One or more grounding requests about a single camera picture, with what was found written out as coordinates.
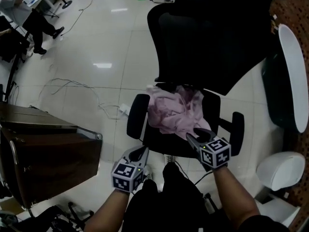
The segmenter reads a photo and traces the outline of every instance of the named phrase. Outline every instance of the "chair backrest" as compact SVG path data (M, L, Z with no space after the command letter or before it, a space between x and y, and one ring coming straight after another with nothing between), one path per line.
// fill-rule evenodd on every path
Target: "chair backrest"
M176 0L148 13L157 82L226 95L268 54L269 0Z

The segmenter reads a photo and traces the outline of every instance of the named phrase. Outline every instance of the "black shoe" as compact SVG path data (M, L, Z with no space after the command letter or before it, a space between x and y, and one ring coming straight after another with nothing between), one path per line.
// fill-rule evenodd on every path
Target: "black shoe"
M57 38L58 35L61 34L63 30L64 30L64 27L57 29L53 34L53 39Z
M33 50L33 53L38 53L38 54L41 54L41 55L44 55L47 51L43 48L41 49L34 49Z

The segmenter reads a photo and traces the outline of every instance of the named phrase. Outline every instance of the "pink cloth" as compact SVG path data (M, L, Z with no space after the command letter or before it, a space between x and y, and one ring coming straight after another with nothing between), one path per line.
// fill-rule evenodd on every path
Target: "pink cloth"
M176 134L186 140L186 134L193 128L211 130L203 118L203 94L198 91L177 86L175 93L169 93L155 86L146 89L150 96L148 105L148 122L155 128L160 128L162 134Z

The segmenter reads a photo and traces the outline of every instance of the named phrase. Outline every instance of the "white tiled floor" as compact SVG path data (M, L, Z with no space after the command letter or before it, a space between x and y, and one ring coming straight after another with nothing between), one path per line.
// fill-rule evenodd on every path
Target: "white tiled floor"
M78 10L90 1L73 0L69 8L58 11L60 18L54 19L53 23L68 30L80 14ZM96 211L112 191L112 162L126 149L140 144L126 135L127 117L109 119L98 108L92 90L70 84L52 95L66 81L48 81L53 78L75 80L95 87L100 103L131 105L135 96L143 93L147 84L154 84L158 76L158 59L147 25L147 13L153 7L148 0L94 0L62 41L48 37L43 45L47 54L33 55L15 76L20 86L17 105L38 106L68 122L101 132L104 139L98 175L36 205L34 214L51 204L66 205L68 201L84 210ZM15 103L16 97L17 91L11 103ZM117 115L115 108L109 107L108 111L111 116ZM268 116L261 64L222 97L221 117L231 121L235 111L245 116L245 137L240 155L230 161L229 168L255 195L262 187L255 175L257 164L280 150L282 140L282 131ZM229 133L223 129L219 130L219 136L229 139ZM197 160L177 158L177 161L193 182L205 173ZM155 181L162 188L163 155L151 152L148 163L154 170ZM211 192L219 204L212 175L204 178L198 188L203 193Z

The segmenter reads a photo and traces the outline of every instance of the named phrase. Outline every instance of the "office chair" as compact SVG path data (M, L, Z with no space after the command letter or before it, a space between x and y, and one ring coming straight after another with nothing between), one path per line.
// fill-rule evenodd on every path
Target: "office chair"
M254 4L250 9L247 6L251 6L250 0L176 0L154 7L147 16L159 62L155 81L160 83L156 86L168 92L174 92L177 85L200 90L203 115L212 131L217 134L221 126L231 133L232 156L242 146L244 116L234 112L232 122L221 119L221 100L213 92L226 95L262 61L268 54L270 36L269 13ZM246 13L253 8L257 21ZM134 139L140 139L149 98L139 94L132 104L127 135ZM162 134L148 122L142 143L162 154L196 157L186 140Z

